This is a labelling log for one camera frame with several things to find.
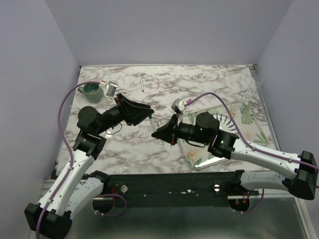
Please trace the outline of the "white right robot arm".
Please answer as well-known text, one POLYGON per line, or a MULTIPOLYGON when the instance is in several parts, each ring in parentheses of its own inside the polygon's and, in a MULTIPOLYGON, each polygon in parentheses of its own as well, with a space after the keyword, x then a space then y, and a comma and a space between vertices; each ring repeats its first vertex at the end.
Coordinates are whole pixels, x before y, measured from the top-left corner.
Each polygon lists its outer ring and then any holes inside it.
POLYGON ((180 122, 174 114, 152 137, 171 145, 178 139, 201 143, 216 157, 266 168, 266 171, 244 172, 241 178, 231 180, 229 189, 235 195, 246 190, 278 189, 305 200, 315 198, 319 168, 312 153, 286 153, 253 144, 238 134, 221 130, 219 120, 209 112, 198 114, 194 124, 180 122))

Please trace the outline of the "black mounting base bar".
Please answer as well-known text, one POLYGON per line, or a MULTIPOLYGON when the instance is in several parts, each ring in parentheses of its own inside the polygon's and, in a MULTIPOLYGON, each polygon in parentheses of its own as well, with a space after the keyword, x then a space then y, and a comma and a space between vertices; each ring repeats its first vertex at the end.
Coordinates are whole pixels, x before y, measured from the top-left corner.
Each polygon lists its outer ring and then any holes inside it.
POLYGON ((259 193, 241 186, 243 172, 107 175, 93 209, 113 214, 125 207, 233 206, 246 211, 249 197, 259 193))

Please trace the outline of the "leaf pattern glass tray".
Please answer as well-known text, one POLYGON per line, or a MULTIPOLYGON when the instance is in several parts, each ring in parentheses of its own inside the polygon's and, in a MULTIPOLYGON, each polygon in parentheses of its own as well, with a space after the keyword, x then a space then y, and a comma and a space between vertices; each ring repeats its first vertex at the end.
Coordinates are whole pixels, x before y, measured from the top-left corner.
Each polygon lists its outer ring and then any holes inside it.
MULTIPOLYGON (((244 105, 240 101, 229 102, 226 105, 236 121, 237 126, 235 127, 241 131, 247 141, 270 149, 276 149, 268 124, 260 118, 263 113, 254 113, 249 106, 244 105)), ((226 108, 223 105, 218 105, 187 113, 182 116, 181 122, 195 125, 195 118, 203 112, 209 112, 212 115, 219 113, 229 116, 226 108)), ((223 146, 223 144, 227 144, 226 136, 230 134, 221 129, 219 130, 217 140, 214 142, 218 148, 213 147, 212 144, 201 147, 201 143, 187 143, 184 139, 179 139, 178 143, 190 166, 194 169, 201 169, 229 158, 231 153, 230 148, 223 146)))

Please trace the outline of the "striped white blue plate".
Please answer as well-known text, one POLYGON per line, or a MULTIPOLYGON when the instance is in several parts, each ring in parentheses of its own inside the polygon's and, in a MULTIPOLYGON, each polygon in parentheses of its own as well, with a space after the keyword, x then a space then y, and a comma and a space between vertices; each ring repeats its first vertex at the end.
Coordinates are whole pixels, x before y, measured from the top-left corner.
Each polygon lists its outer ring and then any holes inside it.
POLYGON ((214 118, 219 120, 220 129, 229 133, 238 134, 238 130, 235 127, 233 121, 228 115, 215 113, 213 114, 214 118))

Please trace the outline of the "pink tipped white pen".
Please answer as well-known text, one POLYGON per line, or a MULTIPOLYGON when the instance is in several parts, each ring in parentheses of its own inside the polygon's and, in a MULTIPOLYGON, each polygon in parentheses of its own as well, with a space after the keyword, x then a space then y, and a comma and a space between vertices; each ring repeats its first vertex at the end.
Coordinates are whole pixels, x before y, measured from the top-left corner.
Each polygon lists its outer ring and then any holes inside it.
POLYGON ((143 79, 140 78, 141 91, 145 92, 143 79))

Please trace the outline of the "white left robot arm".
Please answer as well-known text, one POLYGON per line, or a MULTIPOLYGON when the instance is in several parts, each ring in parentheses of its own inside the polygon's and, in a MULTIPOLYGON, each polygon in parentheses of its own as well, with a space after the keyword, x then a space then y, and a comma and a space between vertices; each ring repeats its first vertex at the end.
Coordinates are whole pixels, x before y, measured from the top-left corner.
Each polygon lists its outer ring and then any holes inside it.
POLYGON ((80 131, 73 147, 68 147, 69 162, 38 203, 30 203, 25 208, 25 217, 36 238, 63 239, 68 234, 73 212, 66 208, 77 184, 107 141, 100 134, 122 121, 136 126, 154 113, 151 106, 131 101, 122 94, 117 94, 114 102, 116 105, 102 114, 92 106, 79 111, 77 127, 80 131))

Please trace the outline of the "green ceramic mug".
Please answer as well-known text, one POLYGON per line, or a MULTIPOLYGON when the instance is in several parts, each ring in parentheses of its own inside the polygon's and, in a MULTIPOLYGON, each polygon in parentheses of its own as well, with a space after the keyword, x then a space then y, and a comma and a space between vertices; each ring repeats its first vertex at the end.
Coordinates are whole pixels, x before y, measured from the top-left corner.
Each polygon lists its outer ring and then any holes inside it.
POLYGON ((88 83, 77 88, 78 92, 82 93, 87 101, 97 103, 104 97, 102 88, 97 83, 88 83))

